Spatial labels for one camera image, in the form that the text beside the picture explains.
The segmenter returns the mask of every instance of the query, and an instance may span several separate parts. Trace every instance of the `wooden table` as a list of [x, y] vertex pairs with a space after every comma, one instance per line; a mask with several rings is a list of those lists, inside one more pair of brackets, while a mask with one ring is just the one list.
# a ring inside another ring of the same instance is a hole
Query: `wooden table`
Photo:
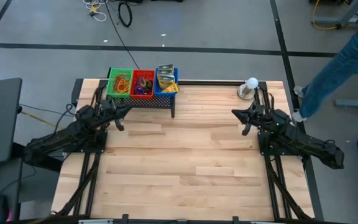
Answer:
[[[98, 79], [83, 81], [77, 108], [90, 104], [98, 85]], [[267, 86], [275, 108], [289, 113], [283, 83]], [[135, 108], [125, 118], [125, 131], [108, 127], [91, 217], [127, 213], [130, 219], [273, 220], [257, 130], [242, 136], [244, 126], [231, 113], [251, 101], [240, 100], [236, 86], [181, 85], [180, 90], [175, 118], [170, 110]], [[64, 162], [52, 210], [59, 211], [77, 188], [83, 158], [72, 154]], [[288, 191], [313, 217], [301, 161], [282, 156], [282, 164]]]

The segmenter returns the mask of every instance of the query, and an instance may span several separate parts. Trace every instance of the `light bulb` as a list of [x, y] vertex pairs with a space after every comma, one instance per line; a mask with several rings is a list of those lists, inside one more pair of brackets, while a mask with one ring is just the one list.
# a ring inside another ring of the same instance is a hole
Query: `light bulb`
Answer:
[[248, 87], [249, 89], [257, 88], [257, 87], [258, 87], [258, 84], [259, 84], [258, 79], [254, 78], [254, 77], [249, 78], [249, 79], [247, 80], [247, 87]]

